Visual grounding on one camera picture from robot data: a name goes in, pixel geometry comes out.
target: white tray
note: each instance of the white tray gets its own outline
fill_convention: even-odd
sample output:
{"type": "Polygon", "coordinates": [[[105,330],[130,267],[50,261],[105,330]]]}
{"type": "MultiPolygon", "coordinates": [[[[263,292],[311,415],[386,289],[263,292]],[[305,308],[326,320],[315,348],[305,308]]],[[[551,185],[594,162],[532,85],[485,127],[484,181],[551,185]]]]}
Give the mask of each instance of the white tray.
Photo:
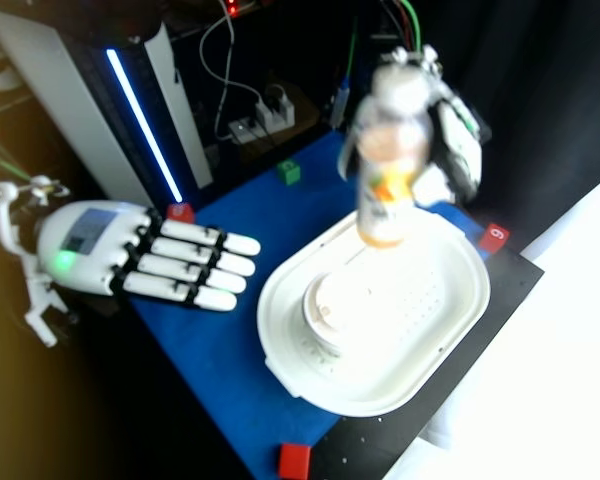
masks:
{"type": "Polygon", "coordinates": [[[258,334],[267,367],[294,397],[347,416],[381,415],[404,405],[484,313],[490,283],[464,233],[418,210],[400,255],[404,328],[386,355],[335,358],[304,322],[302,299],[318,275],[349,262],[365,247],[351,213],[285,261],[258,302],[258,334]]]}

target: plastic bottle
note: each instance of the plastic bottle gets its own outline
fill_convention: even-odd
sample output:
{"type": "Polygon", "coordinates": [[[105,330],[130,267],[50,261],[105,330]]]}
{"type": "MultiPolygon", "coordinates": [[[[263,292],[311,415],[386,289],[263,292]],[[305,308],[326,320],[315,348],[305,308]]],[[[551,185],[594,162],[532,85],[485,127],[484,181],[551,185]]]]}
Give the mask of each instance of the plastic bottle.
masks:
{"type": "Polygon", "coordinates": [[[405,238],[414,206],[411,185],[429,154],[430,91],[419,68],[382,67],[356,113],[357,226],[362,240],[374,247],[393,247],[405,238]]]}

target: power strip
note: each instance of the power strip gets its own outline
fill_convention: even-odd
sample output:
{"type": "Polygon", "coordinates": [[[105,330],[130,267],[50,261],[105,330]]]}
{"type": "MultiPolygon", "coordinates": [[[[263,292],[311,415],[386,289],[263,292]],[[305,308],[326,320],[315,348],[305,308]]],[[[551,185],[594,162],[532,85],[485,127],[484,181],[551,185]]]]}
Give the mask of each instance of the power strip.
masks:
{"type": "Polygon", "coordinates": [[[244,145],[254,140],[267,139],[272,133],[293,127],[295,122],[295,107],[285,95],[280,100],[279,111],[271,110],[264,103],[258,102],[255,124],[252,117],[244,117],[229,123],[229,131],[234,143],[244,145]]]}

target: green block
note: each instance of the green block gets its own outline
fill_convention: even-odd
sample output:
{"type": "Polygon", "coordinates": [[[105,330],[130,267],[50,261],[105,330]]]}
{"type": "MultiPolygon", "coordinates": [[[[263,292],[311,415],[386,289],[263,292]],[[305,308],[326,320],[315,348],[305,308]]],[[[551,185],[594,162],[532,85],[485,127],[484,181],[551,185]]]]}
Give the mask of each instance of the green block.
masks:
{"type": "Polygon", "coordinates": [[[291,159],[280,162],[276,165],[276,170],[280,180],[287,186],[300,181],[300,166],[291,159]]]}

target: blue light strip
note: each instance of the blue light strip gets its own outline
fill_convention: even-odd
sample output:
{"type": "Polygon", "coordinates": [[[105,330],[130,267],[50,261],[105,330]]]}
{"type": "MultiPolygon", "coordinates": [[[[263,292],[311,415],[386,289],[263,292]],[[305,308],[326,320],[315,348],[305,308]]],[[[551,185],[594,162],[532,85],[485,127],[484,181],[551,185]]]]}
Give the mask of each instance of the blue light strip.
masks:
{"type": "Polygon", "coordinates": [[[153,136],[153,132],[151,128],[149,128],[149,124],[147,123],[147,119],[142,112],[142,108],[140,108],[140,104],[138,103],[138,99],[136,98],[136,94],[133,93],[133,89],[131,88],[131,84],[129,83],[129,79],[127,78],[127,74],[122,68],[122,64],[120,63],[120,59],[118,58],[118,54],[115,50],[108,49],[107,57],[109,57],[109,63],[113,67],[113,71],[116,73],[116,77],[118,77],[118,82],[120,82],[120,86],[124,91],[125,96],[127,97],[127,101],[131,106],[131,110],[133,110],[136,119],[138,120],[138,124],[142,129],[142,133],[144,133],[147,142],[149,143],[149,148],[153,152],[153,156],[162,171],[162,175],[164,179],[167,181],[169,188],[171,189],[171,194],[177,203],[182,202],[182,195],[180,194],[180,190],[176,185],[171,172],[169,171],[169,167],[167,166],[167,162],[164,160],[162,156],[162,152],[160,151],[160,147],[158,147],[158,142],[156,142],[156,138],[153,136]]]}

